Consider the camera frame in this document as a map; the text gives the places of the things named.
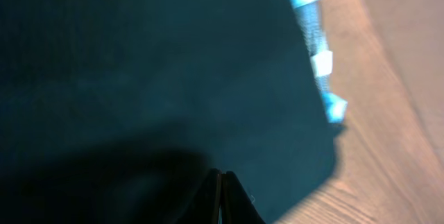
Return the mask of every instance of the dark teal fabric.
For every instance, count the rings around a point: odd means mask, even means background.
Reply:
[[[289,0],[0,6],[4,223],[128,223],[149,210],[124,205],[151,197],[117,190],[114,179],[133,178],[133,166],[173,178],[234,171],[271,223],[334,170],[333,134]],[[159,153],[167,155],[153,159]]]

